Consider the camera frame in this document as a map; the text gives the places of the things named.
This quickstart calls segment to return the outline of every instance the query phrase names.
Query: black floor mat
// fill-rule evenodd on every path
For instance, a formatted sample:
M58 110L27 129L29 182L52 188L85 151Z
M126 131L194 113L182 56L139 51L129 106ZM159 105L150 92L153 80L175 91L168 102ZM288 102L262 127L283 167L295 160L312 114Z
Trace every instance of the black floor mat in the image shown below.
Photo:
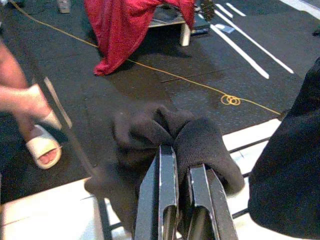
M308 51L311 51L304 44L304 40L301 40L305 35L297 33L297 39L294 39L297 44L294 47L299 48L299 53L305 52L304 56L296 54L288 59L287 55L282 55L288 53L277 47L283 46L284 33L271 34L274 29L278 29L278 23L272 20L273 16L270 14L279 16L285 21L291 16L298 18L300 12L276 0L268 3L259 0L229 2L240 10L243 7L243 12L247 14L247 17L243 18L235 15L236 24L276 57L290 67L292 65L295 72L304 71L305 67L299 70L298 63L303 61L301 64L307 65L306 59L310 56ZM28 1L24 10L34 14L33 17L36 19L57 26L82 39L93 41L83 1L72 1L70 14L59 14L54 0L37 1L36 7ZM93 75L93 68L101 60L96 48L34 23L15 9L6 9L6 13L4 27L6 22L12 21L20 37L35 54L41 70L52 81L62 105L73 122L73 130L93 166L101 160L115 161L115 143L112 138L113 113L120 109L135 111L146 101L164 103L170 108L187 109L198 117L207 116L216 120L225 134L276 117L275 114L247 102L243 102L240 106L223 105L220 103L219 93L128 61L113 74L96 77ZM270 21L270 26L265 23L267 20ZM314 19L306 22L300 17L298 20L302 21L299 26L303 27L309 20L313 23ZM223 23L216 17L213 23L218 22ZM278 112L291 107L302 79L296 74L285 71L238 32L233 32L228 37L261 65L269 73L270 79L261 77L212 31L206 36L193 37L187 47L179 45L179 37L180 26L151 29L139 49L130 58L176 75L189 77L193 81L218 88L228 94L247 98ZM14 37L5 39L5 42L21 64L28 82L31 83L33 73L25 56L18 49L19 43ZM56 166L47 171L38 169L22 144L15 121L11 118L7 124L9 132L1 133L0 139L4 139L5 134L7 139L10 139L12 150L10 155L14 157L2 171L2 202L88 176L68 142L62 143L63 155Z

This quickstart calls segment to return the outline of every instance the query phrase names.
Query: red towel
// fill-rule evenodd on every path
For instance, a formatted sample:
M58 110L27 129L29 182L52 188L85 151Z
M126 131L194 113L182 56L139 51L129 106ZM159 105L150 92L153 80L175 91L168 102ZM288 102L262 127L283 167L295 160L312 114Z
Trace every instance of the red towel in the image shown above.
M141 44L157 5L168 3L180 9L191 28L194 0L84 0L89 21L104 57L94 74L116 70Z

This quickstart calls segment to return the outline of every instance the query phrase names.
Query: foot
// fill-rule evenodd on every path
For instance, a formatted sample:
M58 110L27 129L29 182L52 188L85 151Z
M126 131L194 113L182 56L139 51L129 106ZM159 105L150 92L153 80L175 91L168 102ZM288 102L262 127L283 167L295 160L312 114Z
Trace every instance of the foot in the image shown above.
M33 127L33 129L30 131L30 134L29 134L27 137L24 138L24 139L25 139L25 142L27 143L27 142L29 142L31 139L33 139L33 138L35 138L35 137L38 137L38 136L40 136L41 134L42 134L42 132L41 132L38 128ZM46 154L42 155L42 156L39 158L39 160L40 160L40 162L41 162L42 164L45 164L45 165L46 165L46 164L50 163L52 160L54 160L55 157L56 157L56 155L57 155L57 150L54 149L54 150L51 150L51 151L47 152Z
M45 118L52 111L38 84L34 84L27 90L27 113L34 118Z

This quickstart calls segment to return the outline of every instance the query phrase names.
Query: black fabric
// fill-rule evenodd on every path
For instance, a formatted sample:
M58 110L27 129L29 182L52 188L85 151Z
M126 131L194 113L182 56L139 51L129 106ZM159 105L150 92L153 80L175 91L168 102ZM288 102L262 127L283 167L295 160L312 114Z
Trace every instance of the black fabric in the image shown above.
M320 239L320 58L249 177L251 218L297 238Z
M139 187L160 144L173 146L175 150L181 201L188 193L184 181L186 172L200 163L213 168L234 191L244 186L240 169L231 159L219 128L208 119L195 119L188 111L172 111L151 103L134 114L117 113L113 132L118 165L102 162L98 172L105 181L91 178L85 183L85 189L109 198L123 226L131 232L137 214ZM111 172L106 168L114 169L114 175L106 174ZM117 188L124 188L124 195L116 193Z

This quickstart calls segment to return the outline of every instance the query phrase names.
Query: person's leg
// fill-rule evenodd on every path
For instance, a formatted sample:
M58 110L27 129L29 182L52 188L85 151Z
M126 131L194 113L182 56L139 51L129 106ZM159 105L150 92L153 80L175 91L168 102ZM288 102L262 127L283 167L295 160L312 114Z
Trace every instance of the person's leg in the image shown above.
M43 117L50 113L50 107L46 103L44 97L41 96L41 93L39 92L39 89L37 90L36 86L28 89L26 77L22 69L3 43L0 43L0 85L3 85L3 87L0 88L0 101L3 101L3 110L9 110L14 115L19 126L19 131L25 141L28 142L29 140L39 136L41 132L34 127L34 122L30 115L25 113L23 110L26 109L26 111L28 111L28 105L33 102L32 100L36 99L39 100L34 101L37 106L47 106L47 108L43 108ZM55 155L56 150L52 150L41 156L40 161L47 164L55 157Z

